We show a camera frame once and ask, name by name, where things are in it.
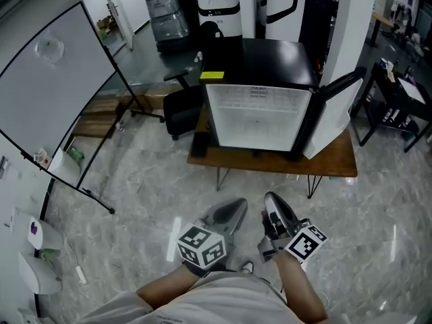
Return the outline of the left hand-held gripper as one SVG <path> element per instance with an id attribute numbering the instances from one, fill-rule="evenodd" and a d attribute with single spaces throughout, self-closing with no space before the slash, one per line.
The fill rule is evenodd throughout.
<path id="1" fill-rule="evenodd" d="M 212 206 L 205 217 L 188 223 L 176 240 L 182 260 L 199 269 L 210 269 L 225 261 L 247 210 L 245 198 L 225 200 Z"/>

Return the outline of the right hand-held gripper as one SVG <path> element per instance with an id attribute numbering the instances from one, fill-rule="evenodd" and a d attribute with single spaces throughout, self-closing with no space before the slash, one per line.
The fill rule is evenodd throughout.
<path id="1" fill-rule="evenodd" d="M 264 235 L 258 243 L 261 261 L 270 261 L 277 253 L 286 251 L 300 264 L 306 263 L 326 243 L 328 237 L 309 219 L 296 216 L 291 206 L 278 194 L 268 192 L 264 196 L 265 209 L 278 240 Z"/>

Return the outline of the person's right hand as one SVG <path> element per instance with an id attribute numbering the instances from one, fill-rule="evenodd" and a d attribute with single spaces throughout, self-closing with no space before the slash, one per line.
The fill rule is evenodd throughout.
<path id="1" fill-rule="evenodd" d="M 262 211 L 261 216 L 262 216 L 262 224 L 264 227 L 265 236 L 268 237 L 268 239 L 270 240 L 278 240 L 279 234 L 277 233 L 275 226 L 272 224 L 268 216 L 268 213 L 266 211 Z"/>

